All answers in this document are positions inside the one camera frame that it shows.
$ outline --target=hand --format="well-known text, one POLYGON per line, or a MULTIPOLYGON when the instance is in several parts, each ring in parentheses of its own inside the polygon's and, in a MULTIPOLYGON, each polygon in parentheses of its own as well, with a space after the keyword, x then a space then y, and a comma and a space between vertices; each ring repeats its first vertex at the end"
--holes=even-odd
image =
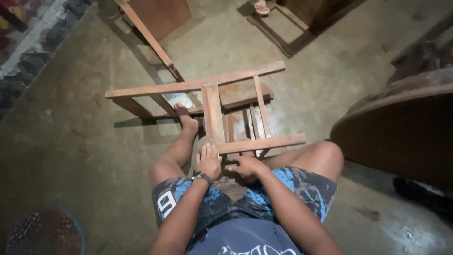
POLYGON ((214 181, 220 175, 220 161, 216 146, 207 143, 202 147, 201 157, 197 154, 197 171, 207 175, 211 181, 214 181))
POLYGON ((239 156, 236 161, 239 162, 239 165, 230 167, 228 170, 231 172, 237 172, 240 176, 242 176, 242 178, 255 175, 257 171, 270 171, 270 168, 268 168, 263 162, 259 161, 256 157, 239 156))

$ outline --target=wristwatch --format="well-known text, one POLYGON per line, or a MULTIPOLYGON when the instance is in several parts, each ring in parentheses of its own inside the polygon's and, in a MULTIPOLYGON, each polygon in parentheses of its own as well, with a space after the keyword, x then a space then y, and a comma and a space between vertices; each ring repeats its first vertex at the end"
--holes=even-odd
POLYGON ((195 177, 195 179, 197 179, 197 178, 201 178, 201 179, 206 180, 206 181, 207 181, 207 184, 208 184, 209 186, 212 184, 211 178, 209 178, 209 176, 207 176, 207 175, 204 174, 204 173, 200 173, 199 175, 197 175, 197 176, 195 177))

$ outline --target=bare foot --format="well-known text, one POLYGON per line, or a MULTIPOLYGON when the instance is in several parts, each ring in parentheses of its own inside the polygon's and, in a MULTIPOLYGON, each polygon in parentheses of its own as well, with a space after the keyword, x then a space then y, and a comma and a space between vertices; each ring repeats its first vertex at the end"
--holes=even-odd
MULTIPOLYGON (((250 138, 247 138, 247 137, 246 137, 246 138, 244 138, 244 139, 242 139, 242 140, 243 140, 243 141, 249 141, 250 138)), ((253 153, 253 151, 242 152, 242 155, 243 155, 243 156, 250 156, 250 157, 254 157, 254 156, 255 156, 255 154, 253 153)))
POLYGON ((181 119, 183 128, 189 127, 198 129, 198 121, 190 116, 189 110, 187 110, 185 106, 183 106, 181 103, 176 103, 173 105, 173 107, 179 118, 181 119))
POLYGON ((270 12, 269 8, 266 5, 266 0, 258 0, 258 2, 254 4, 254 7, 256 12, 261 15, 266 15, 270 12))

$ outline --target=printed number on shorts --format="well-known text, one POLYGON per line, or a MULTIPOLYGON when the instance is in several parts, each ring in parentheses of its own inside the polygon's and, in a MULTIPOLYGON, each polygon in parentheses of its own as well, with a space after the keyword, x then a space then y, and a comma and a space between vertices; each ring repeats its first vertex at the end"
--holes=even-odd
POLYGON ((167 218, 168 214, 170 214, 171 210, 173 210, 173 208, 176 206, 176 201, 174 200, 171 191, 167 191, 160 196, 160 198, 157 200, 157 206, 159 207, 160 215, 162 215, 162 218, 167 218))

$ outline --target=foot in sandal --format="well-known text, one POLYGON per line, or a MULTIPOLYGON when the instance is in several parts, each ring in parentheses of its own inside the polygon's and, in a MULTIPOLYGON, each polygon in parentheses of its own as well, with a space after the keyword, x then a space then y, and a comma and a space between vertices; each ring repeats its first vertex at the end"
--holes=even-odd
POLYGON ((254 5, 255 10, 260 15, 268 15, 270 10, 266 5, 266 0, 258 0, 254 5))

